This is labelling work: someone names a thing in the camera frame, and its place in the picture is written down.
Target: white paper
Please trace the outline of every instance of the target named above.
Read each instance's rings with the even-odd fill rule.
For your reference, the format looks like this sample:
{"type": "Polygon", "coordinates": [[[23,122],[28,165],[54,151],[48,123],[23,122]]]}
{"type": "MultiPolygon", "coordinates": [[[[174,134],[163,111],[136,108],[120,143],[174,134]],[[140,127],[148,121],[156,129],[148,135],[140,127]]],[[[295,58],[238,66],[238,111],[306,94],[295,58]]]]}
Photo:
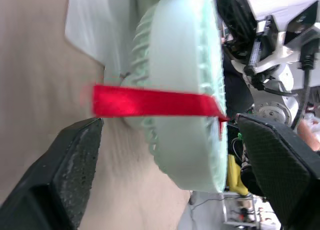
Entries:
{"type": "Polygon", "coordinates": [[[136,6],[136,0],[69,0],[65,35],[105,66],[105,83],[130,71],[136,6]]]}

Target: yellow object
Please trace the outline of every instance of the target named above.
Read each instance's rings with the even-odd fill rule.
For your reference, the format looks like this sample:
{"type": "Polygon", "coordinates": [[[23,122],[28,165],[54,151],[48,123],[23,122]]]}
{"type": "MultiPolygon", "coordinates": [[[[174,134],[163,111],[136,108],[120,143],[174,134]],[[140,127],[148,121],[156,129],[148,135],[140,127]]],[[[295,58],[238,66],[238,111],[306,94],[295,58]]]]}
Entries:
{"type": "Polygon", "coordinates": [[[240,171],[241,168],[236,163],[235,156],[228,154],[227,185],[229,186],[229,190],[245,196],[249,191],[241,181],[240,171]]]}

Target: beige table surface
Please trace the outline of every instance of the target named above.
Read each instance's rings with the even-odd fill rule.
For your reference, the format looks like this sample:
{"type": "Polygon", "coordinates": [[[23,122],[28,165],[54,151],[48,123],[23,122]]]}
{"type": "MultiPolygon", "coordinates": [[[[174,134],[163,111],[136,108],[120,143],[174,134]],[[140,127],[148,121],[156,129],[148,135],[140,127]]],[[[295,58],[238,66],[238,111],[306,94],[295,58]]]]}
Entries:
{"type": "MultiPolygon", "coordinates": [[[[68,0],[0,0],[0,203],[64,127],[91,117],[103,66],[64,38],[68,0]]],[[[189,199],[143,135],[106,119],[81,230],[174,230],[189,199]]]]}

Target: red satin ribbon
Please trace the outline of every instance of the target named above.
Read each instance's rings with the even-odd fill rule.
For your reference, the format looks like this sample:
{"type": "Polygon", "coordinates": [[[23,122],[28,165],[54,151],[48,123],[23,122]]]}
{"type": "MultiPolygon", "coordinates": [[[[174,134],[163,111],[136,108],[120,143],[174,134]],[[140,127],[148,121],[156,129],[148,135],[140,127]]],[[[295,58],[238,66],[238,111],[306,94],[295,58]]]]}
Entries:
{"type": "Polygon", "coordinates": [[[179,93],[139,88],[95,85],[93,112],[99,118],[138,116],[206,116],[229,119],[216,100],[205,94],[179,93]]]}

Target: black cable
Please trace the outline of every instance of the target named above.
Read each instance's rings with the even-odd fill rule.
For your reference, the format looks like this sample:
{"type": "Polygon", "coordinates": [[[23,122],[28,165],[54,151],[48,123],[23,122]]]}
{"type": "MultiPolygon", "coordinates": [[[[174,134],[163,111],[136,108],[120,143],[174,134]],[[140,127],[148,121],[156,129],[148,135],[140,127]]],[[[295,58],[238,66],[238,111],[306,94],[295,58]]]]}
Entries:
{"type": "Polygon", "coordinates": [[[198,205],[195,205],[192,209],[190,209],[190,218],[191,218],[191,221],[192,221],[192,229],[193,229],[193,230],[196,230],[196,229],[197,229],[196,221],[194,220],[194,210],[195,210],[197,207],[205,204],[205,203],[208,202],[208,201],[219,201],[219,202],[221,202],[221,201],[223,201],[223,200],[225,200],[225,199],[242,199],[242,198],[244,198],[244,197],[243,197],[243,196],[238,196],[238,197],[226,196],[226,197],[224,197],[224,198],[222,198],[222,199],[212,198],[212,199],[207,199],[207,200],[205,200],[204,202],[202,202],[202,203],[200,203],[200,204],[198,204],[198,205]]]}
{"type": "Polygon", "coordinates": [[[303,87],[304,87],[304,93],[303,93],[303,96],[301,98],[301,102],[299,104],[299,108],[298,108],[298,111],[296,113],[296,116],[292,122],[292,125],[291,125],[291,129],[295,130],[304,113],[305,113],[305,110],[306,110],[306,107],[307,107],[307,103],[308,103],[308,100],[309,100],[309,94],[310,94],[310,69],[306,69],[304,70],[304,77],[303,77],[303,87]]]}
{"type": "Polygon", "coordinates": [[[296,97],[296,96],[298,96],[298,94],[294,93],[294,92],[283,92],[283,91],[273,90],[270,88],[265,88],[264,91],[267,93],[270,93],[270,94],[275,94],[275,95],[283,96],[283,97],[296,97]]]}
{"type": "Polygon", "coordinates": [[[307,107],[310,94],[310,71],[315,68],[315,54],[319,52],[319,45],[320,38],[316,38],[308,42],[307,44],[303,45],[301,48],[299,61],[301,64],[301,69],[304,71],[304,94],[299,104],[298,112],[296,113],[296,116],[291,125],[291,129],[293,130],[295,130],[298,127],[307,107]]]}

